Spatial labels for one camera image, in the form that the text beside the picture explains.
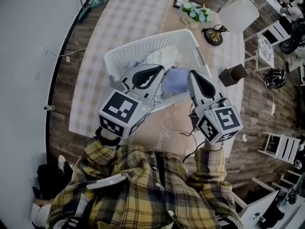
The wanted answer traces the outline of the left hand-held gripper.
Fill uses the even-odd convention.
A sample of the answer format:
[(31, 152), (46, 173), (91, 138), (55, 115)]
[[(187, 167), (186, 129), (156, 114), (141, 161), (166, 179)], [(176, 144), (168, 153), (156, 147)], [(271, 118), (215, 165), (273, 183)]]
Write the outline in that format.
[(98, 110), (99, 126), (122, 139), (142, 125), (151, 111), (165, 68), (143, 64), (128, 69)]

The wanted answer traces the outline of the white plastic laundry basket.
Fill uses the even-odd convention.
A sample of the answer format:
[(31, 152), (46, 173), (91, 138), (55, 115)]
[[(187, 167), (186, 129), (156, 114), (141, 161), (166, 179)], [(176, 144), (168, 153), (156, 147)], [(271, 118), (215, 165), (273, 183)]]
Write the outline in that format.
[[(211, 77), (209, 68), (203, 60), (199, 45), (194, 38), (193, 33), (187, 29), (182, 29), (147, 37), (108, 51), (105, 54), (104, 60), (109, 78), (113, 82), (113, 89), (118, 84), (124, 84), (120, 79), (128, 69), (140, 66), (139, 64), (148, 54), (167, 46), (176, 46), (180, 53), (191, 56), (198, 61), (200, 66), (196, 69), (188, 69), (189, 71), (196, 70)], [(151, 113), (166, 108), (167, 106), (190, 96), (188, 90), (182, 94), (164, 92), (162, 90), (162, 81), (152, 101), (154, 109)]]

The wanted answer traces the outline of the white table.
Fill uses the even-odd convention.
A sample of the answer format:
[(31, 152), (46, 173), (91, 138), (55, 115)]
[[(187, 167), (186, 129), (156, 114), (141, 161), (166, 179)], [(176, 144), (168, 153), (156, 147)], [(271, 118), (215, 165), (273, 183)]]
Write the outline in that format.
[(271, 186), (255, 177), (251, 180), (259, 189), (249, 192), (246, 203), (233, 194), (244, 229), (297, 229), (305, 220), (305, 173), (283, 174), (284, 185)]

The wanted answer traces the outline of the person's right forearm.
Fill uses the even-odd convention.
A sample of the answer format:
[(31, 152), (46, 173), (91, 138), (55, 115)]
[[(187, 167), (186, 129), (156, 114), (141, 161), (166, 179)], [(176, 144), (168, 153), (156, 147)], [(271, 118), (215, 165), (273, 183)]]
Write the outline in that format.
[(196, 171), (188, 176), (188, 183), (213, 184), (225, 180), (225, 157), (221, 144), (204, 144), (195, 151)]

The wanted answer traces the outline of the yellow plaid shirt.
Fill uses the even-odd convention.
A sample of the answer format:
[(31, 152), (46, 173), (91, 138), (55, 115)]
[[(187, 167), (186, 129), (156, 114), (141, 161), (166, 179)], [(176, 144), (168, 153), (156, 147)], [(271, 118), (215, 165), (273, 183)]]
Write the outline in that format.
[(89, 190), (88, 184), (108, 177), (92, 177), (81, 167), (81, 157), (73, 168), (71, 181), (53, 200), (47, 229), (60, 229), (75, 219), (83, 197), (90, 211), (81, 216), (85, 229), (221, 229), (241, 228), (235, 210), (232, 186), (221, 183), (188, 183), (183, 162), (172, 153), (160, 153), (141, 146), (121, 146), (119, 158), (108, 176), (122, 174), (118, 184)]

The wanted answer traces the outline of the white shoe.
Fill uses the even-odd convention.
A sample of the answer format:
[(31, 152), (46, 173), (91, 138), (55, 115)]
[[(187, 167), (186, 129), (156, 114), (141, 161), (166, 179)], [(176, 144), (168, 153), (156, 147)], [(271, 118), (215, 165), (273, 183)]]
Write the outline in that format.
[(65, 162), (66, 162), (66, 159), (65, 159), (64, 155), (59, 155), (59, 157), (58, 157), (58, 168), (62, 173), (64, 173)]

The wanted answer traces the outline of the pale blue garment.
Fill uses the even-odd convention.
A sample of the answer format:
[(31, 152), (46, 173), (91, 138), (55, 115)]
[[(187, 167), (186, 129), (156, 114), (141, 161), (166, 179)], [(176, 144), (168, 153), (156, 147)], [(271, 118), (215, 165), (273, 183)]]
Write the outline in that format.
[(189, 70), (186, 68), (170, 68), (162, 81), (162, 90), (172, 94), (182, 94), (188, 90), (187, 77)]

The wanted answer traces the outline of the dark brown square holder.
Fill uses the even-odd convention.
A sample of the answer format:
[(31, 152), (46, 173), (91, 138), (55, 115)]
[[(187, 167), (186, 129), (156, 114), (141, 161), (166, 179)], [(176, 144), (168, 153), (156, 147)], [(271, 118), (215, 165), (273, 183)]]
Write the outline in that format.
[(230, 69), (224, 69), (218, 78), (225, 87), (238, 84), (238, 82), (247, 77), (248, 74), (242, 64), (236, 65)]

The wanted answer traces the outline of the white chair floral cushion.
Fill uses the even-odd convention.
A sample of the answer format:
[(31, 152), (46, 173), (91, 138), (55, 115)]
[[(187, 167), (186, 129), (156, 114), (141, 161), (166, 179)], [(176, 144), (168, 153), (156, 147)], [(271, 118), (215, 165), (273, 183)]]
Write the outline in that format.
[(255, 60), (254, 72), (259, 72), (274, 68), (274, 46), (290, 39), (290, 35), (279, 21), (275, 21), (258, 33), (244, 39), (244, 42), (252, 39), (256, 39), (257, 49), (254, 51), (254, 55), (245, 50), (248, 58), (245, 58), (244, 62)]

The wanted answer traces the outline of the potted blue white flowers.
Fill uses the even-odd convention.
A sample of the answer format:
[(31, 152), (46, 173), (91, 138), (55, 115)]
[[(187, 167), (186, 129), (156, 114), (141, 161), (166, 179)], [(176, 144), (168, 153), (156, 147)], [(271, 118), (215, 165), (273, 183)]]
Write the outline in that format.
[(191, 29), (198, 29), (202, 23), (210, 23), (212, 20), (211, 10), (204, 4), (183, 0), (179, 10), (181, 21)]

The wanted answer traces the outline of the person's left forearm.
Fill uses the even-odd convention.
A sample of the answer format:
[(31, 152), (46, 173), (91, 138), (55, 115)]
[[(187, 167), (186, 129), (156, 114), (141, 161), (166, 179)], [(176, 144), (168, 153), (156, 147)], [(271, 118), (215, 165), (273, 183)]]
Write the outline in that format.
[(120, 137), (99, 127), (81, 157), (83, 171), (92, 177), (108, 177), (119, 158), (120, 141)]

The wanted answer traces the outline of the black striped helmet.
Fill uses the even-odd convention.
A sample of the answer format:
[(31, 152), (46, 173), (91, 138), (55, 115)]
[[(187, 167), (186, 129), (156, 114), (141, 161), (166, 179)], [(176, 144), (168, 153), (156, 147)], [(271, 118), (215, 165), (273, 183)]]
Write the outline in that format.
[(281, 88), (286, 82), (286, 72), (282, 69), (270, 69), (266, 75), (265, 83), (269, 89)]

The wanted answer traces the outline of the white garment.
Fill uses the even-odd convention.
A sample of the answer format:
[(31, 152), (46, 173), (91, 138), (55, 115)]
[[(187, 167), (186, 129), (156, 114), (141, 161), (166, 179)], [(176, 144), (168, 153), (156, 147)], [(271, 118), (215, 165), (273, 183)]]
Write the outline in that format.
[(148, 54), (146, 58), (139, 65), (155, 64), (164, 67), (167, 72), (170, 68), (187, 68), (196, 69), (198, 61), (187, 55), (179, 52), (176, 46), (167, 46), (162, 49), (155, 50)]

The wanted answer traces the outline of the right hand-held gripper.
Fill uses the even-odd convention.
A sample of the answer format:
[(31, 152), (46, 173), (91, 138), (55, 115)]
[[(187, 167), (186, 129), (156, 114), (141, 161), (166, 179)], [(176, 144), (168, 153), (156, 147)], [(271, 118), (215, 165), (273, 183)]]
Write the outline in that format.
[(189, 117), (194, 130), (200, 131), (208, 143), (229, 140), (244, 127), (236, 106), (223, 98), (217, 81), (196, 70), (189, 71), (187, 81), (190, 98), (196, 107)]

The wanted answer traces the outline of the white slatted chair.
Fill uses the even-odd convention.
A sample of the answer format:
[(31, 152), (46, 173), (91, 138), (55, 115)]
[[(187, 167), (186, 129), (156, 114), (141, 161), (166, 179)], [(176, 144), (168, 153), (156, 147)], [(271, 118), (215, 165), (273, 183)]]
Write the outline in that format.
[(258, 150), (258, 152), (289, 164), (294, 163), (300, 139), (269, 132), (263, 132), (263, 134), (268, 136), (267, 142), (264, 150)]

